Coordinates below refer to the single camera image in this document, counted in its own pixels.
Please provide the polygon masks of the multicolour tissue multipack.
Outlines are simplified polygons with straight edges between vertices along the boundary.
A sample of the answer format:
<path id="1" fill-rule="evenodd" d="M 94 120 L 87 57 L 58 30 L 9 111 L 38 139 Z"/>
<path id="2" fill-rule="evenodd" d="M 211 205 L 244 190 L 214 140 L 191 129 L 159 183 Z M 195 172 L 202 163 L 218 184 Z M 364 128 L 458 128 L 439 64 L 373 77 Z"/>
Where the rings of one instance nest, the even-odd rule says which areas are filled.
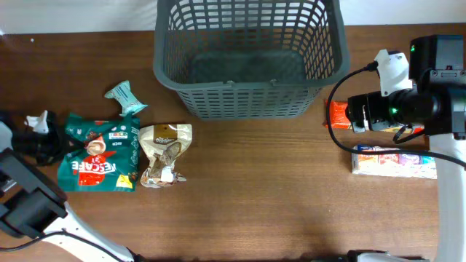
<path id="1" fill-rule="evenodd" d="M 435 160 L 411 154 L 352 154 L 352 174 L 436 179 Z"/>

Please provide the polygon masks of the green Nescafe coffee bag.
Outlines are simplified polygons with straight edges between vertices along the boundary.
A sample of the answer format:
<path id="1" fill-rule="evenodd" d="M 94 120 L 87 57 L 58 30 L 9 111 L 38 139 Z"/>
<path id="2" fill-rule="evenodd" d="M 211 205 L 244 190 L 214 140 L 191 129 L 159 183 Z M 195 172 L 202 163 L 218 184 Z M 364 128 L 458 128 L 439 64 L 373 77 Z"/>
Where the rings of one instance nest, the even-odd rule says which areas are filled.
<path id="1" fill-rule="evenodd" d="M 140 158 L 140 119 L 86 120 L 72 114 L 65 131 L 83 148 L 66 154 L 58 168 L 64 191 L 134 192 Z"/>

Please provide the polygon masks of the orange spaghetti packet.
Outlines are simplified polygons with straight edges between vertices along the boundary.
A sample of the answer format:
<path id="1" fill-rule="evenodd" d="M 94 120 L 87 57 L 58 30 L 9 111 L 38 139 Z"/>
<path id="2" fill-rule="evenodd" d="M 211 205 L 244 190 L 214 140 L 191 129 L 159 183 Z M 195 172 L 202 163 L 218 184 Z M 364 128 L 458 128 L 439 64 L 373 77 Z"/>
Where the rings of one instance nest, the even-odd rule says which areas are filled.
<path id="1" fill-rule="evenodd" d="M 387 101 L 378 104 L 370 99 L 353 100 L 350 103 L 344 101 L 330 102 L 331 126 L 338 130 L 352 130 L 354 133 L 368 131 L 387 132 L 393 135 L 399 132 L 403 123 L 394 119 Z"/>

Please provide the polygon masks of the teal wet wipes pack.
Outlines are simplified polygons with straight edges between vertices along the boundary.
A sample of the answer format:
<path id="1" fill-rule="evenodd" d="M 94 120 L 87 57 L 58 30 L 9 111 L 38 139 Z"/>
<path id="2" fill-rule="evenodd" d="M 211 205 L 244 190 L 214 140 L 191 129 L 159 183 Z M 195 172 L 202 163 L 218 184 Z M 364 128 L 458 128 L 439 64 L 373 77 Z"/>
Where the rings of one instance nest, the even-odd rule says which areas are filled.
<path id="1" fill-rule="evenodd" d="M 120 116 L 134 115 L 142 111 L 147 105 L 140 102 L 131 92 L 130 82 L 125 80 L 109 90 L 104 98 L 115 99 L 122 107 Z"/>

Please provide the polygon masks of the beige brown snack pouch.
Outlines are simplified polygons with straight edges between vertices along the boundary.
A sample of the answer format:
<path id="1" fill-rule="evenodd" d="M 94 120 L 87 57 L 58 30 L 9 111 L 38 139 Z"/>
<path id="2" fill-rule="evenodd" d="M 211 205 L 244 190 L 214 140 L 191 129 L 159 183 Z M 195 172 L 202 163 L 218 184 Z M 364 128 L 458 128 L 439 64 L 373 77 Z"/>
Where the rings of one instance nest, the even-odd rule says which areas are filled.
<path id="1" fill-rule="evenodd" d="M 192 142 L 190 124 L 157 124 L 140 129 L 139 143 L 149 160 L 149 166 L 141 176 L 141 184 L 147 188 L 164 188 L 186 178 L 174 170 L 176 159 Z"/>

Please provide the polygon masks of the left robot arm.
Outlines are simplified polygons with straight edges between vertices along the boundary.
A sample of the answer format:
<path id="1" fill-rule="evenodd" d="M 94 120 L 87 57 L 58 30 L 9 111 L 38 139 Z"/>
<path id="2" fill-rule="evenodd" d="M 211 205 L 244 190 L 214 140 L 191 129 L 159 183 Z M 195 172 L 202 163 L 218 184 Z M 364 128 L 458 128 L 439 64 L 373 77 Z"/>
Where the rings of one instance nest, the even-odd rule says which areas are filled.
<path id="1" fill-rule="evenodd" d="M 69 191 L 134 191 L 139 121 L 86 121 L 70 115 L 66 125 L 53 112 L 29 116 L 21 132 L 1 112 L 1 230 L 56 245 L 81 261 L 144 261 L 88 226 L 72 210 Z"/>

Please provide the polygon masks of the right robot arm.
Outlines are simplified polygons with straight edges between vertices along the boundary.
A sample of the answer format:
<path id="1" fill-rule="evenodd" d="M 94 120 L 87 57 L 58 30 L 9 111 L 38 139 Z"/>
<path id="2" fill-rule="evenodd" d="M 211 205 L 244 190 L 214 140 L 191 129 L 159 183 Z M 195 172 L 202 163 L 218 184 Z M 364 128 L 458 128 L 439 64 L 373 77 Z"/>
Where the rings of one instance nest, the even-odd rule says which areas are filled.
<path id="1" fill-rule="evenodd" d="M 411 40 L 374 58 L 380 90 L 348 100 L 355 132 L 424 128 L 438 176 L 437 261 L 465 260 L 465 47 L 460 35 Z"/>

